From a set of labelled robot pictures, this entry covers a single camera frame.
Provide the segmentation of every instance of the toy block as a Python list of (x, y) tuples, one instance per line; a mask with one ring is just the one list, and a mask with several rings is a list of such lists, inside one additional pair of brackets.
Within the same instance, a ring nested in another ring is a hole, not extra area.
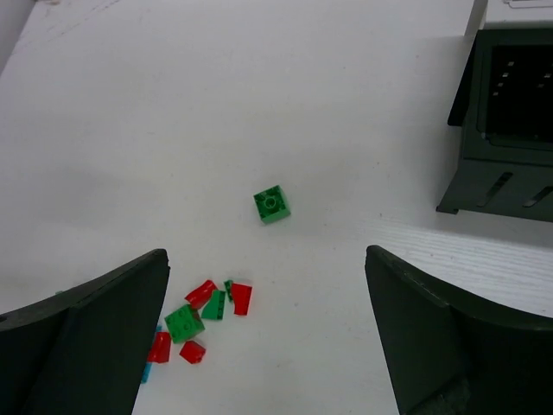
[(165, 317), (167, 329), (173, 342), (184, 342), (205, 330), (198, 311), (189, 304)]
[(151, 363), (146, 363), (146, 367), (144, 368), (144, 371), (142, 372), (142, 379), (140, 380), (140, 383), (146, 383), (149, 378), (149, 371), (152, 368)]
[(199, 310), (204, 305), (206, 305), (206, 303), (211, 298), (211, 294), (215, 290), (217, 290), (217, 285), (215, 285), (215, 283), (211, 279), (208, 279), (204, 284), (200, 285), (198, 288), (196, 288), (194, 291), (184, 297), (184, 299), (187, 300), (190, 305), (192, 305), (193, 309)]
[(147, 362), (167, 363), (171, 351), (171, 337), (166, 331), (158, 331), (152, 348), (149, 350)]
[(228, 301), (230, 301), (230, 302), (232, 303), (231, 287), (232, 287), (232, 280), (231, 280), (231, 279), (227, 279), (227, 280), (225, 281), (226, 295), (228, 296)]
[(243, 284), (232, 284), (232, 297), (234, 298), (234, 314), (247, 316), (250, 308), (251, 287)]
[(206, 350), (200, 344), (190, 341), (184, 343), (184, 346), (179, 354), (185, 361), (191, 365), (195, 365), (196, 363), (200, 363), (204, 358)]
[(259, 218), (261, 218), (261, 221), (265, 224), (269, 224), (290, 215), (288, 201), (280, 186), (268, 188), (254, 195), (253, 199), (256, 202)]
[(211, 295), (211, 300), (206, 304), (204, 310), (201, 311), (201, 318), (207, 320), (222, 320), (225, 312), (225, 292), (215, 290)]

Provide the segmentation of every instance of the table surface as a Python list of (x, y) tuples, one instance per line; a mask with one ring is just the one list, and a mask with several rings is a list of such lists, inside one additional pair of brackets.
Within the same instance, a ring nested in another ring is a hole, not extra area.
[[(207, 322), (200, 365), (173, 347), (138, 415), (397, 413), (372, 244), (553, 316), (553, 225), (435, 212), (471, 6), (38, 3), (0, 78), (0, 312), (156, 247), (163, 314), (206, 278), (251, 280), (250, 315)], [(252, 195), (275, 184), (292, 215), (264, 226)]]

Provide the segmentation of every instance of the black device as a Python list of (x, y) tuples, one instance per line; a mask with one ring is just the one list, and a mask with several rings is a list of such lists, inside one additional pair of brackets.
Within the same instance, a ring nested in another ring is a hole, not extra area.
[(131, 414), (168, 277), (159, 249), (1, 315), (0, 414)]
[(437, 207), (553, 221), (553, 29), (481, 30), (448, 124), (457, 171)]
[(553, 412), (553, 319), (488, 301), (379, 246), (366, 279), (402, 415)]

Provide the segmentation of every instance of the green block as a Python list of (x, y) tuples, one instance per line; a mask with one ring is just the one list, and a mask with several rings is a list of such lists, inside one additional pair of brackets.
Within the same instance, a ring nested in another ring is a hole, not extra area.
[(165, 323), (175, 343), (189, 340), (205, 330), (198, 311), (190, 307), (190, 304), (180, 307), (165, 317)]
[(286, 196), (280, 186), (253, 196), (261, 221), (265, 224), (290, 216), (290, 208)]
[(222, 320), (225, 312), (225, 292), (215, 290), (211, 295), (209, 303), (201, 311), (201, 318), (207, 320)]
[(227, 280), (225, 281), (226, 295), (228, 296), (228, 301), (230, 301), (230, 302), (232, 303), (231, 287), (232, 287), (232, 280), (231, 280), (231, 279), (227, 279)]

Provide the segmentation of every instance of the gray wall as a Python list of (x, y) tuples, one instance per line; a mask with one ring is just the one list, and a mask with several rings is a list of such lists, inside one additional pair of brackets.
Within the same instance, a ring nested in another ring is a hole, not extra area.
[(34, 5), (34, 0), (0, 0), (0, 74)]

